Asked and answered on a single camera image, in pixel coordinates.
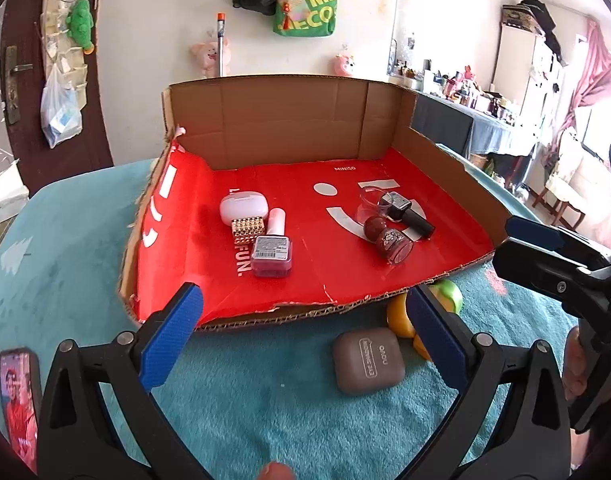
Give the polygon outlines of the right hand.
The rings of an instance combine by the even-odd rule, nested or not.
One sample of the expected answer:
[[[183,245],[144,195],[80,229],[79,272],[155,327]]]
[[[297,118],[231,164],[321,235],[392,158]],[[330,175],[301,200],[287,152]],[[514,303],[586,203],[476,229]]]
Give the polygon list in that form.
[[[563,390],[567,401],[575,400],[585,390],[587,383],[586,356],[580,340],[580,330],[575,326],[568,334],[563,356]],[[586,456],[590,434],[571,431],[571,468],[577,469]]]

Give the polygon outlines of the left hand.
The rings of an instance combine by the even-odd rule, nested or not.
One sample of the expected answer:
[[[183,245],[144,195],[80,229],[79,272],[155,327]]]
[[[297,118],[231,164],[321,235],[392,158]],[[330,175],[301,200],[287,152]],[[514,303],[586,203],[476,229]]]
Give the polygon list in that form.
[[[289,466],[272,462],[265,465],[256,478],[258,480],[296,480],[296,475]]]

